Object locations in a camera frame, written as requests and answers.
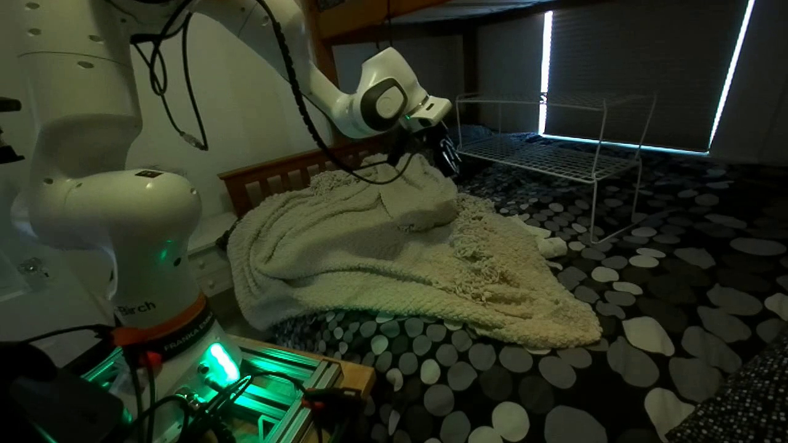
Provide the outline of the cream fleece blanket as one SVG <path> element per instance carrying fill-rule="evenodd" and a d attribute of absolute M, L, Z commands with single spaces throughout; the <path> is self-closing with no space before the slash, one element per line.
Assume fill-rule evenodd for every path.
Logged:
<path fill-rule="evenodd" d="M 237 303 L 265 330 L 334 309 L 444 319 L 527 348 L 601 339 L 588 303 L 554 275 L 544 229 L 461 193 L 421 154 L 355 179 L 335 170 L 239 219 L 226 254 Z"/>

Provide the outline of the small white cloth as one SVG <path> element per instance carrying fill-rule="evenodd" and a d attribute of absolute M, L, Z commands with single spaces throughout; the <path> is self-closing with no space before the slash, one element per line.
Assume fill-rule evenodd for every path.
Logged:
<path fill-rule="evenodd" d="M 568 254 L 568 244 L 560 237 L 537 238 L 538 252 L 546 259 L 560 258 Z"/>

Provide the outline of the wooden bed headboard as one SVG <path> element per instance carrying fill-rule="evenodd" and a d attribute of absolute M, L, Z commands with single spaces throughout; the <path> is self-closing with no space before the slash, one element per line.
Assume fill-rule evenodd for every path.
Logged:
<path fill-rule="evenodd" d="M 273 194 L 309 187 L 315 175 L 337 166 L 321 150 L 304 151 L 219 174 L 231 207 L 242 218 Z"/>

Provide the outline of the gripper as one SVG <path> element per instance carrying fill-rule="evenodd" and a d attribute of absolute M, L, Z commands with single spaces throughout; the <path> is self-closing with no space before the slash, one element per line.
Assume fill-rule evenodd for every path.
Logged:
<path fill-rule="evenodd" d="M 443 123 L 415 134 L 406 134 L 404 151 L 406 154 L 421 154 L 425 159 L 437 156 L 437 169 L 444 175 L 458 177 L 462 172 L 462 160 L 452 140 L 447 137 L 448 129 Z"/>

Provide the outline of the white bedside drawer unit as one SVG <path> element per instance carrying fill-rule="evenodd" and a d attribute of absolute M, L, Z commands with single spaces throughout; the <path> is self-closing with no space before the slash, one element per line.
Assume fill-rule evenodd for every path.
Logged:
<path fill-rule="evenodd" d="M 228 258 L 216 242 L 236 220 L 237 216 L 233 212 L 201 218 L 190 237 L 189 267 L 200 289 L 208 297 L 233 288 L 233 276 Z"/>

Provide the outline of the dark pillow with small dots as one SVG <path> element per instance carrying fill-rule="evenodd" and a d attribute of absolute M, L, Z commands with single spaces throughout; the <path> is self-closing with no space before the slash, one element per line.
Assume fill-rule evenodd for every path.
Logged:
<path fill-rule="evenodd" d="M 668 443 L 788 443 L 788 334 L 729 376 L 666 438 Z"/>

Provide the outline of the wooden bunk frame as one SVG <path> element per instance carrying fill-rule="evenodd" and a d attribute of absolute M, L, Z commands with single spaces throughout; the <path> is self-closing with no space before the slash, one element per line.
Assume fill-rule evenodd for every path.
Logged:
<path fill-rule="evenodd" d="M 437 22 L 393 23 L 427 9 L 441 8 L 450 0 L 344 0 L 321 10 L 318 0 L 304 0 L 308 28 L 312 32 L 317 65 L 337 84 L 337 63 L 333 47 L 344 44 L 400 39 L 461 36 L 462 89 L 478 88 L 478 37 L 476 25 L 460 18 Z"/>

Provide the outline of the black box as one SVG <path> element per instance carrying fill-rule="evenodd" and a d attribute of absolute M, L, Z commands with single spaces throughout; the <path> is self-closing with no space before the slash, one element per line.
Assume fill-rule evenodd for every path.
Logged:
<path fill-rule="evenodd" d="M 125 428 L 119 398 L 36 346 L 0 341 L 0 443 L 115 443 Z"/>

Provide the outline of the black bedspread with white dots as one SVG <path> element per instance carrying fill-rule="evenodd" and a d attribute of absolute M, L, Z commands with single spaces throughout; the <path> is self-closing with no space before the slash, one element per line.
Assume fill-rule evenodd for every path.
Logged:
<path fill-rule="evenodd" d="M 357 443 L 662 443 L 788 332 L 788 168 L 647 153 L 643 221 L 593 245 L 593 189 L 465 161 L 462 191 L 568 243 L 557 279 L 593 308 L 596 345 L 530 350 L 469 326 L 329 311 L 277 345 L 369 365 Z"/>

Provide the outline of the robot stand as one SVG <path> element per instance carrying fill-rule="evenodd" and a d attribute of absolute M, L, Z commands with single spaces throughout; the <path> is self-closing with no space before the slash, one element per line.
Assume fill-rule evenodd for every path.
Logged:
<path fill-rule="evenodd" d="M 64 367 L 119 398 L 115 443 L 336 443 L 376 381 L 368 365 L 227 335 L 214 327 L 174 357 L 121 348 Z"/>

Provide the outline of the window with dark blind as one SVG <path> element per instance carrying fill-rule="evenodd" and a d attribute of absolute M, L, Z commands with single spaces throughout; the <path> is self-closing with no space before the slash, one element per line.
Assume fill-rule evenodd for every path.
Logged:
<path fill-rule="evenodd" d="M 610 0 L 551 19 L 549 135 L 703 152 L 749 0 Z"/>

